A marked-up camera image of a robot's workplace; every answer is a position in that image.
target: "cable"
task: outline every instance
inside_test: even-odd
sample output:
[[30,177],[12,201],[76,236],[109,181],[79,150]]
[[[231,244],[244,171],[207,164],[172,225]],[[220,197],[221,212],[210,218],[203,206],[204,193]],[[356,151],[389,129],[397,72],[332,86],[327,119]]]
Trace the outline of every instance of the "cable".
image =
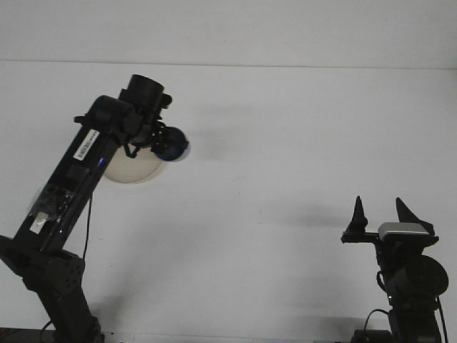
[[363,334],[365,335],[365,337],[366,337],[366,326],[368,325],[368,321],[374,312],[384,313],[385,315],[388,316],[388,312],[384,311],[383,309],[374,309],[373,311],[371,311],[370,314],[368,315],[368,317],[366,318],[365,326],[363,327]]
[[90,227],[90,223],[91,223],[92,197],[93,197],[93,194],[91,194],[91,198],[89,199],[89,213],[87,214],[86,243],[84,244],[84,253],[83,253],[84,260],[86,259],[87,245],[89,243],[89,227]]
[[383,280],[381,279],[381,275],[383,274],[383,272],[380,270],[379,272],[376,273],[376,282],[378,282],[378,286],[385,292],[387,293],[386,291],[386,285],[383,283]]
[[444,313],[443,313],[443,307],[441,307],[440,297],[437,297],[436,301],[438,302],[438,310],[440,312],[441,324],[443,325],[444,342],[445,343],[449,343],[449,341],[448,341],[448,330],[446,329],[446,323],[444,322]]
[[44,333],[44,331],[47,329],[47,327],[48,327],[49,325],[51,325],[51,324],[52,324],[52,321],[47,322],[46,325],[43,326],[43,329],[40,330],[40,343],[46,343],[46,342],[43,340],[43,333]]

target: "white wall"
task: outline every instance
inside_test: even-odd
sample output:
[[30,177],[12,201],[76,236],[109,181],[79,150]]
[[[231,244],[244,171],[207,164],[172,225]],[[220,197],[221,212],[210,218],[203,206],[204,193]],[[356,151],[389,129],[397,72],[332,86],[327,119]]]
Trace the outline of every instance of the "white wall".
[[0,9],[0,59],[457,66],[454,0],[3,0]]

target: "barcode label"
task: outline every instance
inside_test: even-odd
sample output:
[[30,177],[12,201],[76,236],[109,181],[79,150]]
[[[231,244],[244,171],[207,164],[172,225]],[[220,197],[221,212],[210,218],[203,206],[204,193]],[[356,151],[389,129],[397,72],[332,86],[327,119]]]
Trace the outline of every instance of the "barcode label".
[[100,132],[96,130],[89,131],[73,157],[79,161],[82,161],[86,157],[87,153],[91,149],[92,144],[95,142],[99,134]]

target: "wire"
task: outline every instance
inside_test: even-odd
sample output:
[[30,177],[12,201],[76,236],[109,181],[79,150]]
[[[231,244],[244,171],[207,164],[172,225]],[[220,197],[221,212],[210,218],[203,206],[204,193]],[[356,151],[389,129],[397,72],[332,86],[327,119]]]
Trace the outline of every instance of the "wire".
[[47,327],[48,327],[49,325],[51,325],[51,324],[52,324],[52,321],[47,322],[46,325],[43,326],[43,329],[40,330],[40,343],[46,343],[46,342],[43,340],[43,333],[44,333],[44,331],[47,329]]
[[365,337],[366,337],[366,326],[368,325],[368,321],[374,312],[384,313],[386,316],[388,316],[388,312],[384,311],[383,309],[374,309],[373,311],[371,311],[370,314],[368,315],[368,317],[366,318],[365,326],[363,327],[363,334],[365,335]]
[[444,342],[445,343],[449,343],[449,341],[448,341],[448,330],[446,329],[446,323],[444,322],[444,313],[443,313],[443,307],[441,307],[440,297],[437,297],[436,301],[438,302],[438,310],[440,312],[441,324],[443,325]]
[[86,243],[84,244],[84,253],[83,253],[83,259],[86,259],[86,253],[87,253],[87,245],[89,243],[89,227],[91,224],[91,212],[92,212],[92,198],[93,194],[91,194],[91,198],[89,199],[89,213],[87,214],[87,230],[86,230]]

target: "cylindrical joint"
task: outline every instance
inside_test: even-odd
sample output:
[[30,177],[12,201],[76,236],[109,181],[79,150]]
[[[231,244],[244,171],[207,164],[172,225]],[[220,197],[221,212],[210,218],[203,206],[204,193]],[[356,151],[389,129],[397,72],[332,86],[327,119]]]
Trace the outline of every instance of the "cylindrical joint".
[[128,99],[123,99],[121,93],[120,100],[124,100],[134,105],[146,106],[152,111],[156,111],[161,104],[161,97],[164,87],[142,75],[132,75],[126,92],[130,96]]

